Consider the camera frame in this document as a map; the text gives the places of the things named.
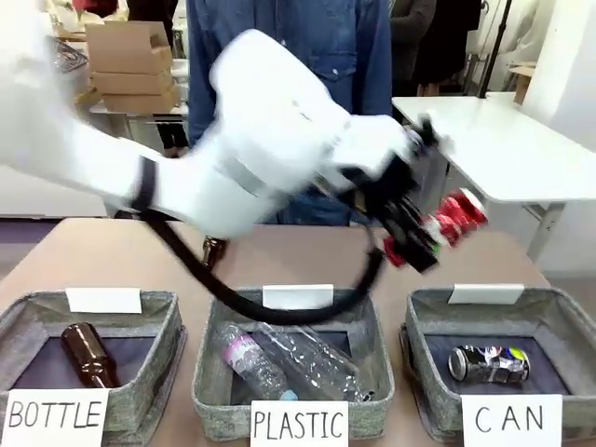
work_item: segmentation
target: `wooden table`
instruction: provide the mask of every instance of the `wooden table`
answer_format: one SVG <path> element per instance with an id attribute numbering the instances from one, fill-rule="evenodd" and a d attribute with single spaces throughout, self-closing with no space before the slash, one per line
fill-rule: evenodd
<path id="1" fill-rule="evenodd" d="M 199 251 L 202 236 L 183 223 L 176 226 L 184 239 Z M 365 247 L 364 232 L 358 228 L 260 227 L 231 245 L 218 274 L 233 287 L 299 283 L 347 286 L 364 262 Z M 411 291 L 454 282 L 548 285 L 523 251 L 498 233 L 480 232 L 458 250 L 444 252 L 441 261 L 440 267 L 425 276 L 411 268 L 396 269 L 388 265 L 373 291 L 396 378 L 396 393 L 385 436 L 353 442 L 355 446 L 438 445 L 422 428 L 412 393 L 401 374 L 398 330 Z M 188 342 L 168 407 L 151 445 L 222 445 L 205 440 L 190 394 L 210 297 L 150 230 L 136 221 L 62 222 L 0 283 L 0 307 L 6 308 L 29 291 L 69 286 L 129 286 L 178 293 Z M 239 447 L 248 442 L 224 445 Z"/>

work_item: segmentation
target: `black cable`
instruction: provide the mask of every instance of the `black cable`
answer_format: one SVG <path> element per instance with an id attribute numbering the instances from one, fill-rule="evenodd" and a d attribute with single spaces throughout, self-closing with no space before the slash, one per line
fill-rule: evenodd
<path id="1" fill-rule="evenodd" d="M 319 309 L 270 309 L 244 298 L 227 287 L 197 259 L 195 254 L 165 220 L 156 218 L 156 214 L 148 208 L 152 202 L 155 188 L 156 163 L 153 160 L 144 158 L 139 194 L 131 202 L 131 207 L 141 212 L 141 219 L 164 241 L 174 255 L 183 263 L 188 272 L 203 284 L 216 299 L 240 315 L 255 321 L 263 321 L 278 326 L 293 326 L 318 324 L 334 318 L 362 303 L 368 297 L 369 290 L 373 286 L 385 259 L 383 251 L 374 245 L 370 228 L 367 228 L 367 234 L 371 243 L 370 251 L 368 252 L 368 262 L 354 289 L 345 298 Z"/>
<path id="2" fill-rule="evenodd" d="M 496 39 L 494 40 L 494 47 L 493 51 L 491 52 L 491 56 L 488 60 L 488 65 L 486 67 L 486 72 L 484 72 L 484 77 L 481 81 L 481 86 L 478 91 L 478 98 L 484 99 L 486 98 L 486 92 L 488 91 L 488 84 L 491 81 L 491 75 L 493 74 L 494 64 L 496 63 L 496 58 L 499 55 L 499 49 L 501 48 L 501 41 L 503 40 L 503 35 L 505 34 L 505 29 L 507 28 L 507 20 L 509 16 L 509 11 L 511 10 L 511 3 L 513 0 L 507 0 L 505 3 L 505 10 L 503 11 L 503 17 L 501 18 L 501 23 L 499 24 L 499 29 L 496 34 Z"/>

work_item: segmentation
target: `bottle cap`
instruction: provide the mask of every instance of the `bottle cap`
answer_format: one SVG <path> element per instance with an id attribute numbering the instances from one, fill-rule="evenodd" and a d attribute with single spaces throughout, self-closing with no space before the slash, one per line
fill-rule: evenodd
<path id="1" fill-rule="evenodd" d="M 284 391 L 279 400 L 298 400 L 298 396 L 291 389 Z"/>

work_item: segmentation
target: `white table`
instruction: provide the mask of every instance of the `white table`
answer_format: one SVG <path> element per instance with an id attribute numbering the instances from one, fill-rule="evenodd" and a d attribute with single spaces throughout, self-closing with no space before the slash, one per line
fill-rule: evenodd
<path id="1" fill-rule="evenodd" d="M 522 106 L 517 104 L 515 99 L 515 91 L 489 91 L 486 93 L 487 100 L 499 101 L 508 107 L 520 110 Z"/>
<path id="2" fill-rule="evenodd" d="M 93 114 L 104 114 L 104 115 L 126 115 L 128 117 L 143 117 L 143 115 L 136 115 L 136 114 L 122 114 L 120 112 L 111 112 L 105 108 L 105 104 L 103 101 L 99 101 L 97 104 L 93 105 L 89 111 Z M 174 107 L 171 109 L 167 114 L 156 114 L 156 115 L 180 115 L 180 116 L 188 116 L 188 105 L 183 102 L 179 107 Z"/>
<path id="3" fill-rule="evenodd" d="M 527 251 L 533 261 L 567 203 L 596 200 L 596 155 L 506 103 L 428 97 L 394 98 L 393 104 L 410 121 L 431 113 L 437 130 L 454 141 L 444 154 L 448 167 L 485 202 L 519 203 L 538 219 Z M 437 181 L 444 188 L 445 179 Z"/>

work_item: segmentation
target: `clear plastic bottle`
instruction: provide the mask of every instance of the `clear plastic bottle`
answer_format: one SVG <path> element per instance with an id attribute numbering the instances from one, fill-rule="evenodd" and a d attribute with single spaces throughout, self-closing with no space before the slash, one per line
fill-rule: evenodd
<path id="1" fill-rule="evenodd" d="M 261 323 L 258 337 L 264 338 L 267 355 L 312 399 L 363 402 L 373 398 L 359 368 L 311 328 L 278 328 Z"/>
<path id="2" fill-rule="evenodd" d="M 286 374 L 236 324 L 222 324 L 218 328 L 217 339 L 223 360 L 247 382 L 260 399 L 298 400 L 288 386 Z"/>

